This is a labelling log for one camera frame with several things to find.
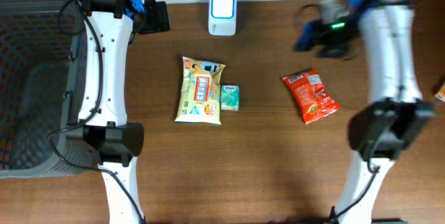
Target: gray basket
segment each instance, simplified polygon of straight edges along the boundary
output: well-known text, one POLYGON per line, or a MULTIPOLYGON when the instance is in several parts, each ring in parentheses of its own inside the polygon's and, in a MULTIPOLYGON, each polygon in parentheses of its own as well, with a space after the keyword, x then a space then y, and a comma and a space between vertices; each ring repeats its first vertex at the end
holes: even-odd
MULTIPOLYGON (((0 1, 0 178, 83 172, 60 161, 47 140, 77 121, 85 87, 85 33, 68 37, 56 23, 66 1, 0 1)), ((83 26, 74 6, 61 22, 67 31, 83 26)), ((93 165, 91 153, 64 134, 53 138, 68 160, 93 165)))

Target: brown table surface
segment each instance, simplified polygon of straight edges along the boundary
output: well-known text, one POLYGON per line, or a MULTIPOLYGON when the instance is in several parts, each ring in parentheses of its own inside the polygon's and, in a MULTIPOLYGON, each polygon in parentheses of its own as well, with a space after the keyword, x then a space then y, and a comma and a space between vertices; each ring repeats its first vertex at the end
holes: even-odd
MULTIPOLYGON (((172 30, 138 36, 127 54, 130 122, 145 127, 138 160, 139 198, 147 219, 166 223, 266 223, 327 216, 346 180, 349 119, 367 105, 363 44, 340 61, 293 53, 292 19, 311 1, 240 3, 240 29, 207 32, 207 5, 168 6, 172 30), (222 126, 175 124, 181 56, 224 63, 222 84, 241 88, 241 110, 222 126), (341 110, 304 125, 280 77, 317 68, 341 110)), ((426 100, 445 74, 445 0, 416 0, 413 48, 426 100)), ((309 13, 307 19, 315 14, 309 13)), ((381 188, 373 216, 411 224, 445 219, 445 106, 381 188)), ((0 223, 107 223, 102 176, 0 180, 0 223)))

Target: yellow snack bag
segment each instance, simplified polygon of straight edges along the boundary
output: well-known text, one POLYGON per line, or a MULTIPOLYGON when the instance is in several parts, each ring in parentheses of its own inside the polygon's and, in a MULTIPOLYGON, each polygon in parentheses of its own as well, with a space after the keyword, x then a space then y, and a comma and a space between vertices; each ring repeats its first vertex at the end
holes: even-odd
POLYGON ((182 57, 184 80, 175 122, 221 125, 221 72, 225 65, 182 57))

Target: red packet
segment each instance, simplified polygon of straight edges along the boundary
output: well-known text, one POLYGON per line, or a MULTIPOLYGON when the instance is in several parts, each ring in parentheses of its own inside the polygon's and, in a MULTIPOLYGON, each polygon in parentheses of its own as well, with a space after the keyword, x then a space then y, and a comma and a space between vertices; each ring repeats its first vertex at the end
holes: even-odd
POLYGON ((318 70, 283 77, 283 81, 300 106, 306 125, 340 109, 326 93, 318 70))

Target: teal package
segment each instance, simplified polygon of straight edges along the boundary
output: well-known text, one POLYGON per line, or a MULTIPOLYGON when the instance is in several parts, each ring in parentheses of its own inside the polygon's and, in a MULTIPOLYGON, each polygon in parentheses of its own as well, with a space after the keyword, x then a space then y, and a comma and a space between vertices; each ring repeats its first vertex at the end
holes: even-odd
POLYGON ((239 110, 239 87, 222 86, 221 88, 221 109, 239 110))

